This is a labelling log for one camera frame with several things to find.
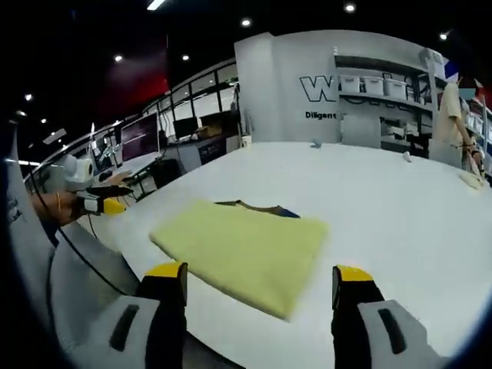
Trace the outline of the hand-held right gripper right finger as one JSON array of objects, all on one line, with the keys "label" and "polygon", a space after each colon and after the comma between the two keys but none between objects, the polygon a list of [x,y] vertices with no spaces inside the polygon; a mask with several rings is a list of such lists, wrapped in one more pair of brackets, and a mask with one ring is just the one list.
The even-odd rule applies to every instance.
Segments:
[{"label": "hand-held right gripper right finger", "polygon": [[331,333],[336,368],[443,368],[427,330],[402,305],[384,298],[366,271],[333,267]]}]

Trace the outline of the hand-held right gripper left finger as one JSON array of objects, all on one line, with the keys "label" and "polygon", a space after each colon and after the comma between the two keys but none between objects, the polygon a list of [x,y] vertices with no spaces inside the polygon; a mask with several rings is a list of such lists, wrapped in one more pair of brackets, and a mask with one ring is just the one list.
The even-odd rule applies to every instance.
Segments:
[{"label": "hand-held right gripper left finger", "polygon": [[121,296],[91,323],[75,350],[78,368],[182,368],[188,264],[160,264],[133,296]]}]

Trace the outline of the person's left hand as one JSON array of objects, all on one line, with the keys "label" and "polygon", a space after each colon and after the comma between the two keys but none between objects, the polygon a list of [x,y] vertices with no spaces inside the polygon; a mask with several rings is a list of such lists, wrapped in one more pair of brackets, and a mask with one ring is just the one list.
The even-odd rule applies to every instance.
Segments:
[{"label": "person's left hand", "polygon": [[62,192],[59,194],[59,222],[64,226],[77,221],[85,215],[84,208],[79,203],[78,197],[72,192]]}]

